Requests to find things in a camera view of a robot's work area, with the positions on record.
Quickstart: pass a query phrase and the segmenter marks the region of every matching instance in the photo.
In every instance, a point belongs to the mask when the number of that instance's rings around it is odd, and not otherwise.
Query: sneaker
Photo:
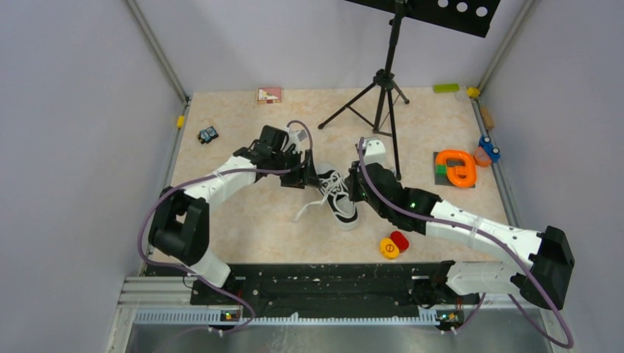
[[[295,221],[314,204],[324,204],[327,202],[332,210],[333,217],[338,223],[338,228],[347,231],[358,226],[358,209],[355,202],[349,200],[349,193],[344,180],[336,169],[325,163],[316,165],[316,175],[319,176],[319,191],[323,198],[319,201],[310,202],[305,205],[297,216]]]

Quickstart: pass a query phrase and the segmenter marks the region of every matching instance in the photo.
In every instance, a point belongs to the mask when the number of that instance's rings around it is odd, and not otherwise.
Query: black tripod
[[[348,101],[342,108],[338,109],[332,116],[330,116],[326,121],[323,121],[319,125],[319,129],[325,127],[325,125],[329,124],[336,116],[340,113],[344,112],[345,109],[351,110],[354,112],[360,119],[364,120],[368,125],[372,126],[372,131],[375,134],[384,135],[392,137],[392,146],[394,148],[394,165],[397,168],[397,180],[401,180],[401,168],[399,166],[399,147],[397,145],[397,128],[394,123],[394,103],[392,100],[392,90],[397,90],[397,93],[406,104],[409,104],[409,99],[405,97],[405,94],[401,91],[397,83],[394,81],[394,74],[391,72],[392,69],[392,61],[394,60],[394,50],[397,47],[397,42],[399,41],[399,31],[401,28],[401,20],[405,17],[405,3],[404,0],[397,0],[396,10],[394,11],[394,19],[390,21],[392,25],[392,31],[390,33],[390,47],[388,48],[388,56],[386,57],[386,68],[381,68],[375,74],[375,77],[372,78],[372,84],[370,84],[367,88],[364,88],[357,96],[353,97],[350,101]],[[363,95],[368,93],[375,86],[379,86],[381,91],[379,92],[379,102],[377,103],[377,113],[375,113],[375,123],[371,123],[368,119],[366,119],[363,115],[361,115],[357,110],[353,109],[351,105],[355,103],[358,99],[362,98]],[[381,128],[381,112],[383,110],[383,101],[386,96],[388,97],[388,111],[390,115],[390,129],[391,133],[381,132],[379,129]]]

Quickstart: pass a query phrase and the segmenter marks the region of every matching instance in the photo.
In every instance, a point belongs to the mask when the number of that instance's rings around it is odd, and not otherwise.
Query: green block
[[[443,164],[436,165],[436,174],[447,175],[447,166]]]
[[[434,93],[449,93],[459,91],[459,85],[456,83],[450,83],[448,85],[433,85]]]

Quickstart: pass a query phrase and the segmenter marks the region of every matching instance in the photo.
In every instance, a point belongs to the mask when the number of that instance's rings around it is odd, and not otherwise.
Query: blue toy car
[[[481,147],[487,154],[488,157],[492,160],[492,163],[498,162],[500,159],[500,150],[498,147],[494,147],[492,144],[492,139],[489,136],[481,136],[479,139],[479,147]]]
[[[199,132],[199,134],[197,134],[197,140],[199,140],[199,142],[204,144],[204,143],[211,142],[212,140],[214,140],[218,136],[219,136],[219,134],[216,133],[215,128],[210,126],[210,127],[206,128],[206,129],[203,129],[202,131]]]

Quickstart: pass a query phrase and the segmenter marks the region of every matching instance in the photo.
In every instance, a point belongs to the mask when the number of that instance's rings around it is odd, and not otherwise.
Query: tripod leg
[[[364,90],[362,90],[360,93],[358,93],[357,96],[353,97],[353,99],[351,99],[350,101],[348,101],[345,105],[342,106],[342,108],[338,109],[337,112],[335,112],[332,116],[330,116],[326,121],[323,121],[322,123],[319,124],[319,129],[323,129],[325,127],[325,125],[329,124],[330,121],[332,121],[336,116],[340,115],[340,113],[344,112],[345,109],[347,109],[348,107],[351,106],[351,104],[355,103],[358,99],[362,98],[363,95],[365,95],[366,93],[368,93],[368,91],[370,91],[374,86],[376,86],[376,83],[371,83],[369,85],[369,87],[364,88]]]
[[[399,85],[397,85],[397,83],[394,80],[392,80],[392,85],[394,86],[394,89],[397,90],[397,93],[399,94],[399,96],[401,96],[401,98],[403,98],[403,101],[406,104],[409,104],[408,97],[406,97],[405,94],[403,94],[403,91],[399,88]]]
[[[397,126],[394,123],[394,108],[392,107],[392,91],[388,91],[388,109],[390,112],[390,129],[392,131],[392,147],[394,149],[394,166],[397,167],[397,180],[401,180],[401,166],[399,165],[399,143],[397,142]]]
[[[381,90],[379,91],[379,102],[377,103],[377,112],[375,113],[375,125],[372,127],[372,131],[377,134],[379,133],[380,123],[381,123],[381,112],[383,111],[383,100],[386,98],[386,92],[390,92],[380,86]]]

